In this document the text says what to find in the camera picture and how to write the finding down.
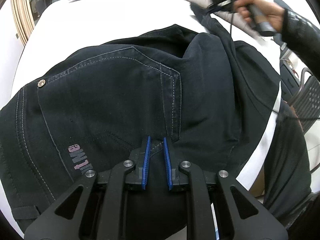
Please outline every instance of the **metal rivet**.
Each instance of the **metal rivet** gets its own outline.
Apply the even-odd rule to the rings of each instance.
[[[133,161],[132,160],[126,160],[123,162],[123,165],[125,167],[131,167],[133,165]]]
[[[189,168],[191,166],[191,163],[188,161],[183,161],[181,162],[181,166],[184,168]]]
[[[226,178],[229,176],[229,173],[227,171],[219,171],[219,176],[222,178]]]
[[[42,80],[40,80],[40,81],[38,82],[38,87],[43,87],[44,84],[45,84],[45,80],[42,79]]]
[[[93,170],[89,170],[85,173],[85,175],[88,177],[88,178],[91,178],[93,177],[94,175],[96,175],[96,172],[93,171]]]

